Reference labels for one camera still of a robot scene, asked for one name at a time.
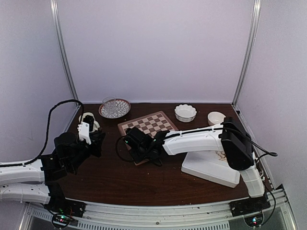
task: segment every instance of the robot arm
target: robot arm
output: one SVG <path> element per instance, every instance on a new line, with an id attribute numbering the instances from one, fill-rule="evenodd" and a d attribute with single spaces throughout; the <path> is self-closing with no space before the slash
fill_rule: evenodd
<path id="1" fill-rule="evenodd" d="M 94 122 L 94 116 L 87 115 L 78 126 L 80 141 L 73 133 L 62 133 L 54 139 L 54 151 L 40 156 L 31 164 L 25 164 L 28 161 L 0 163 L 3 166 L 21 164 L 0 168 L 0 200 L 38 202 L 54 212 L 66 207 L 74 209 L 75 206 L 76 210 L 84 209 L 83 203 L 65 199 L 60 186 L 52 181 L 68 173 L 77 174 L 78 167 L 90 155 L 101 156 L 101 145 L 106 134 L 99 129 L 97 122 L 93 126 Z"/>
<path id="2" fill-rule="evenodd" d="M 162 131 L 152 139 L 137 128 L 128 129 L 124 137 L 131 146 L 130 154 L 136 163 L 163 155 L 184 152 L 216 150 L 224 151 L 229 166 L 238 170 L 248 188 L 249 196 L 261 197 L 264 185 L 254 161 L 250 138 L 240 123 L 227 117 L 218 125 L 188 131 Z"/>

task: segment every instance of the plate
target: plate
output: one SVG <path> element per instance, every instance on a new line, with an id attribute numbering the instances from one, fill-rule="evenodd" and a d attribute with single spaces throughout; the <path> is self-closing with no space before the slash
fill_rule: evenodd
<path id="1" fill-rule="evenodd" d="M 131 109 L 130 103 L 124 99 L 116 99 L 115 103 L 116 112 L 114 114 L 107 113 L 103 104 L 99 107 L 99 114 L 105 118 L 116 119 L 126 115 Z"/>

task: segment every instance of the glass cup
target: glass cup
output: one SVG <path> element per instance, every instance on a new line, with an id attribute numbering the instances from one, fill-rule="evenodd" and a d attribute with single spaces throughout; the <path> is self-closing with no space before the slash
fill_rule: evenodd
<path id="1" fill-rule="evenodd" d="M 115 97 L 106 97 L 102 104 L 104 105 L 105 111 L 108 114 L 114 114 L 116 112 L 116 99 Z"/>

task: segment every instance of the white bowl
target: white bowl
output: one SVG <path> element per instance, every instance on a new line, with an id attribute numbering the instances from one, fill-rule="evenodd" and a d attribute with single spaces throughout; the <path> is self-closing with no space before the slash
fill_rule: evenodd
<path id="1" fill-rule="evenodd" d="M 211 112 L 208 114 L 208 123 L 210 126 L 220 124 L 224 121 L 226 116 L 220 112 Z"/>
<path id="2" fill-rule="evenodd" d="M 175 116 L 181 122 L 191 122 L 196 117 L 196 113 L 196 109 L 187 104 L 181 104 L 175 108 Z"/>

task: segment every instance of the white wall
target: white wall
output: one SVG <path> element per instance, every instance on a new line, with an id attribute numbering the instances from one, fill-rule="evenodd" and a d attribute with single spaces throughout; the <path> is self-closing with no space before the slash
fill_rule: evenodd
<path id="1" fill-rule="evenodd" d="M 260 23 L 238 107 L 260 145 L 279 153 L 266 161 L 284 184 L 299 229 L 307 214 L 307 4 L 262 1 Z"/>
<path id="2" fill-rule="evenodd" d="M 253 0 L 58 2 L 82 101 L 232 101 Z"/>
<path id="3" fill-rule="evenodd" d="M 0 1 L 0 60 L 0 162 L 31 159 L 43 147 L 50 108 L 71 98 L 49 1 Z M 45 153 L 75 109 L 62 105 L 53 113 Z M 0 203 L 1 229 L 16 229 L 21 207 Z"/>

